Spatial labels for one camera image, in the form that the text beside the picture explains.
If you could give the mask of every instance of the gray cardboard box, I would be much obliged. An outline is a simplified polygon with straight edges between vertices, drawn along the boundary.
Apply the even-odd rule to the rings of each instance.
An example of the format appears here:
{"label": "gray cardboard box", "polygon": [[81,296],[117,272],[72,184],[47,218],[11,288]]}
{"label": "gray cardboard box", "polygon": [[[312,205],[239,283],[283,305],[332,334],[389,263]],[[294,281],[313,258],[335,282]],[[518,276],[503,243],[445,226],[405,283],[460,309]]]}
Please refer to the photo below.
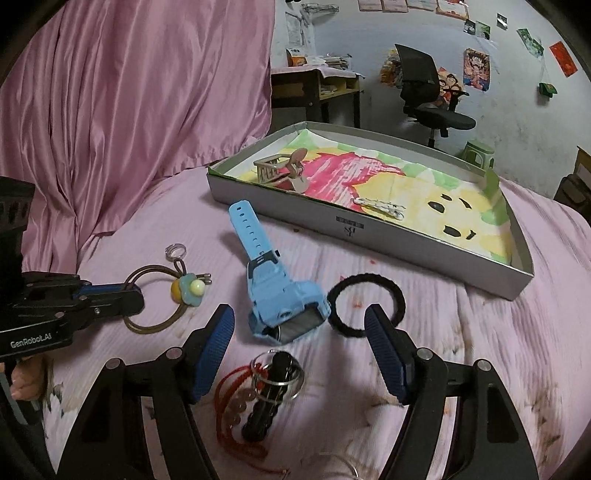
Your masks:
{"label": "gray cardboard box", "polygon": [[241,150],[237,155],[210,167],[207,179],[213,198],[227,205],[239,200],[248,200],[260,215],[367,247],[442,273],[508,300],[515,299],[534,277],[530,251],[508,202],[507,211],[516,251],[512,264],[504,265],[371,215],[297,193],[225,176],[231,170],[232,174],[246,172],[252,168],[254,160],[276,154],[306,128],[330,140],[368,150],[378,150],[461,180],[474,182],[484,176],[483,170],[423,145],[356,128],[301,122],[283,128]]}

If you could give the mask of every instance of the pink satin curtain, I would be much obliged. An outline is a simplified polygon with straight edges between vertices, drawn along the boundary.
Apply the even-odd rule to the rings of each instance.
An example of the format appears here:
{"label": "pink satin curtain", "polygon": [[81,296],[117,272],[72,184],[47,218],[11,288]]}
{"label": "pink satin curtain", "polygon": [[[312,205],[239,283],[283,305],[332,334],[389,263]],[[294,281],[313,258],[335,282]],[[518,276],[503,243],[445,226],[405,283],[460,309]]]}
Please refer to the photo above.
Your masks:
{"label": "pink satin curtain", "polygon": [[155,181],[267,133],[274,4],[70,0],[35,35],[0,89],[0,175],[37,185],[25,270],[75,272]]}

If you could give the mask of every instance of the wooden desk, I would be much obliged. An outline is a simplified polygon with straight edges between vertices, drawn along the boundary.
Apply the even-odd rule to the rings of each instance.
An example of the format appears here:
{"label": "wooden desk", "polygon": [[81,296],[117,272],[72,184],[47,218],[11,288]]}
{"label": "wooden desk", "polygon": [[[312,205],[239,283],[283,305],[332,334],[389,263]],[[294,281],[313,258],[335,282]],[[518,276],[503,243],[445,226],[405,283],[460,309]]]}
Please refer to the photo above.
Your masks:
{"label": "wooden desk", "polygon": [[[361,128],[361,99],[359,76],[326,77],[318,70],[274,73],[271,75],[271,108],[304,107],[306,120],[330,123],[329,102],[337,97],[349,95],[353,102],[353,124]],[[323,92],[321,85],[334,85],[333,92]]]}

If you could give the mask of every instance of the black hair tie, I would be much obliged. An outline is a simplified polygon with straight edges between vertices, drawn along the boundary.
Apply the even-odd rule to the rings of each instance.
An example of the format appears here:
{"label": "black hair tie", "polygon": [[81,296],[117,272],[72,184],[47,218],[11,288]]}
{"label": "black hair tie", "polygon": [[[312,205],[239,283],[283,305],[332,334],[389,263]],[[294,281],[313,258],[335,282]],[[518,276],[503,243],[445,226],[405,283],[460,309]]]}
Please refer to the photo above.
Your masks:
{"label": "black hair tie", "polygon": [[336,313],[336,299],[338,296],[347,287],[350,287],[351,285],[357,285],[358,283],[374,283],[390,292],[392,299],[396,302],[396,305],[394,306],[394,313],[392,314],[390,321],[392,322],[394,328],[396,328],[398,324],[402,322],[404,313],[406,312],[406,302],[404,301],[404,295],[402,295],[402,290],[400,290],[400,287],[392,280],[375,273],[362,273],[359,275],[353,275],[352,277],[347,277],[330,289],[330,292],[326,298],[330,304],[329,323],[332,325],[332,328],[337,330],[345,337],[365,337],[365,330],[345,325],[340,319],[339,314]]}

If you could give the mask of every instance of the red envelope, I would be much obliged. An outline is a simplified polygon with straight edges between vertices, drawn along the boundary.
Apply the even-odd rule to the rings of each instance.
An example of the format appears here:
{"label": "red envelope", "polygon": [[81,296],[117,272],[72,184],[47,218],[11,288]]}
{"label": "red envelope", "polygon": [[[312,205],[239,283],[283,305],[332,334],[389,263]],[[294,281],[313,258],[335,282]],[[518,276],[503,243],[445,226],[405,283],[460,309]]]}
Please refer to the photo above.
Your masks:
{"label": "red envelope", "polygon": [[573,58],[570,56],[569,51],[564,46],[564,43],[559,41],[550,47],[550,50],[558,60],[560,68],[567,77],[570,77],[574,72],[578,70],[574,64]]}

